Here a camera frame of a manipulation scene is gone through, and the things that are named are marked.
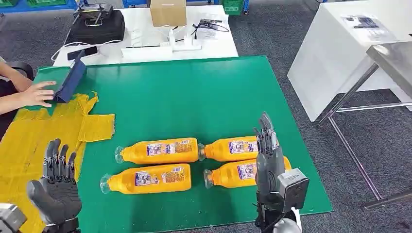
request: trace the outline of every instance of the blue shelf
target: blue shelf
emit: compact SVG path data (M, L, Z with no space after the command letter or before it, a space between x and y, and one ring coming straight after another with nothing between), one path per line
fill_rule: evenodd
M186 0L186 1L207 1L207 0ZM214 4L219 4L219 0L211 0ZM123 5L128 8L130 5L146 5L147 0L123 0Z
M67 0L64 5L56 6L39 6L31 7L27 4L26 0L19 0L16 6L0 7L0 13L12 13L12 12L26 12L26 11L49 11L49 10L63 10L63 9L76 9L77 4L74 0Z

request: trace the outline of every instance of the paper document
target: paper document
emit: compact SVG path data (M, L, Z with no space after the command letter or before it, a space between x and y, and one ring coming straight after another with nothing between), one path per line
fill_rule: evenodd
M363 42L387 43L396 37L374 16L341 16L345 24Z
M223 20L203 18L198 25L198 39L216 40L222 33L229 33L229 26Z

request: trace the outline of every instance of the phone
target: phone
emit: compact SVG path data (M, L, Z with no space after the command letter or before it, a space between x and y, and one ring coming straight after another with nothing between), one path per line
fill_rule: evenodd
M98 53L96 46L93 46L93 47L90 47L90 48L87 48L87 49L82 49L82 50L85 51L85 55L84 55L83 57L87 57L87 56L94 55L94 54L97 54L97 53ZM70 60L76 59L76 57L79 56L79 54L80 54L80 52L81 52L82 50L77 50L77 51L69 52L69 53L67 54L67 60L70 61Z

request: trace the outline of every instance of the green crate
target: green crate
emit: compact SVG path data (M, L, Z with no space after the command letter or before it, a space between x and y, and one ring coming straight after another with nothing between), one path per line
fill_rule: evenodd
M26 0L31 7L64 5L67 0Z
M15 6L18 0L0 0L0 7Z
M222 0L224 12L230 16L240 16L242 14L243 0Z

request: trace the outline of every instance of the cardboard box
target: cardboard box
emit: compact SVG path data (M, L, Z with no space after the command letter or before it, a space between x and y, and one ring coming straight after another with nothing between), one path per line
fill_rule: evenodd
M186 0L151 0L154 27L186 25Z

